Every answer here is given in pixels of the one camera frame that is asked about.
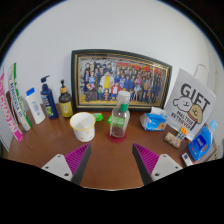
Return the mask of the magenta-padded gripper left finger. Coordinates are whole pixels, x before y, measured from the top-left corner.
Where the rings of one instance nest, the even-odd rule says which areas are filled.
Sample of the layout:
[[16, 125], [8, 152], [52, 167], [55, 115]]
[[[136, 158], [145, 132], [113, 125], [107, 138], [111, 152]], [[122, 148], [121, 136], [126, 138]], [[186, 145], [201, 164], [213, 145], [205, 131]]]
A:
[[79, 185], [90, 155], [91, 144], [85, 144], [66, 155], [55, 155], [42, 169]]

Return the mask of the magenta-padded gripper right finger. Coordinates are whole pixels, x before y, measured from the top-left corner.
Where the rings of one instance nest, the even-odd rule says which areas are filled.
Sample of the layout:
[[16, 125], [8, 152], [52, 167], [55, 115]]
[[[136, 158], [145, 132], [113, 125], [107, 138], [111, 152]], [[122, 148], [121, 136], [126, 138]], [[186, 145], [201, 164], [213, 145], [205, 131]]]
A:
[[139, 144], [133, 144], [132, 153], [144, 185], [182, 169], [168, 154], [158, 155]]

